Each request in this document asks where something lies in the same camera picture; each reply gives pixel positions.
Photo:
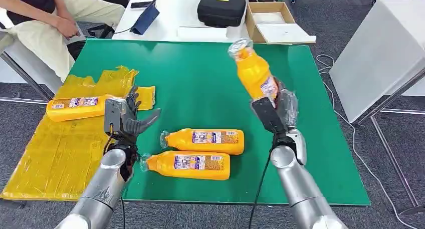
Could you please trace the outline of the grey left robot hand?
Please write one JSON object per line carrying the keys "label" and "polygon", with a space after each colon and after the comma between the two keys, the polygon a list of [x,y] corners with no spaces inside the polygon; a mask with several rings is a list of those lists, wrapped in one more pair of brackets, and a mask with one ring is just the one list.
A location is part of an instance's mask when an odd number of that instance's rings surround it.
{"label": "grey left robot hand", "polygon": [[138,108],[141,101],[137,98],[138,87],[132,86],[127,94],[125,101],[120,104],[119,123],[113,124],[113,138],[117,141],[126,141],[131,144],[136,144],[139,134],[143,133],[150,127],[161,115],[161,108],[154,109],[152,113],[144,120],[137,119]]}

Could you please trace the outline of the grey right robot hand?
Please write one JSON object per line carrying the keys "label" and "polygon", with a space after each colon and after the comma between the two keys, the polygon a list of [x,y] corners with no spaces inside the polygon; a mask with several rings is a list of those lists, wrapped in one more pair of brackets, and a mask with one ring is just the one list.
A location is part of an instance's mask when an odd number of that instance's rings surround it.
{"label": "grey right robot hand", "polygon": [[285,127],[288,130],[296,128],[298,116],[298,99],[295,93],[289,90],[282,81],[274,77],[278,85],[278,94],[275,99],[276,111]]}

